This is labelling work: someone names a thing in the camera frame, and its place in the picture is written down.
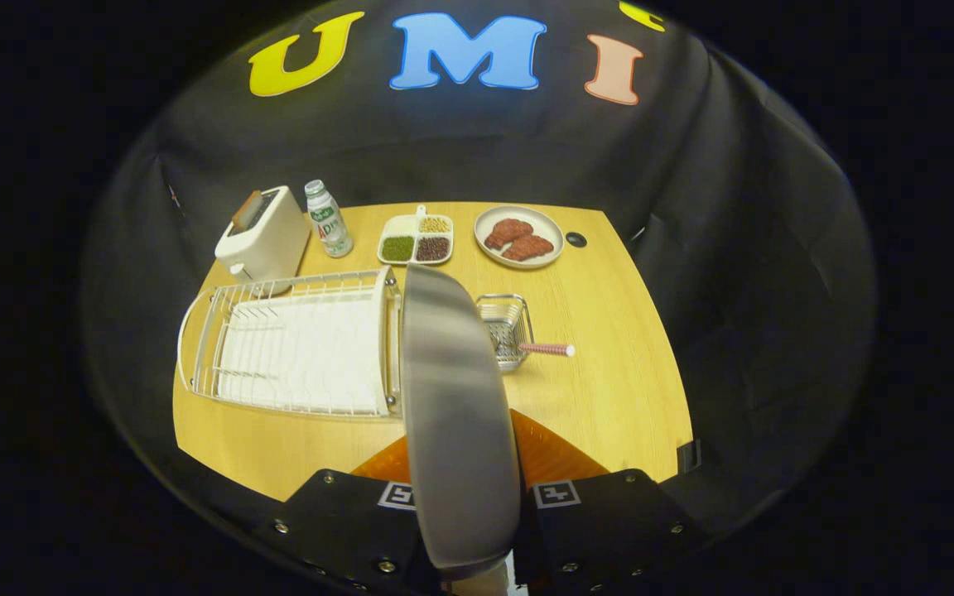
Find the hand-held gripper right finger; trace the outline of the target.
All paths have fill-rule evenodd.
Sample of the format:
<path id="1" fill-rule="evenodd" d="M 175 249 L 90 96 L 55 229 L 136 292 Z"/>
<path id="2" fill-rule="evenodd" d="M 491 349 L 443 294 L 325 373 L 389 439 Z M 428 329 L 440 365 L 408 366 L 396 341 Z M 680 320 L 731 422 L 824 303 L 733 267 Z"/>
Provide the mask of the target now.
<path id="1" fill-rule="evenodd" d="M 651 595 L 706 533 L 646 472 L 609 471 L 511 411 L 523 497 L 513 581 L 530 595 Z"/>

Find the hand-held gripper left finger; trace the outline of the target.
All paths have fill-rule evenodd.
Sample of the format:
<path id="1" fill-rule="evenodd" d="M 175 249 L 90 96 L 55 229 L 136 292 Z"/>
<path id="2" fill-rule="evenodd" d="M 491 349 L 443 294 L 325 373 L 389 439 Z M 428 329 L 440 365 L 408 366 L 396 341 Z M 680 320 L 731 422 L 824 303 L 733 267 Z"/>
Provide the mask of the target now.
<path id="1" fill-rule="evenodd" d="M 320 469 L 266 520 L 266 543 L 348 594 L 442 595 L 402 437 L 351 473 Z"/>

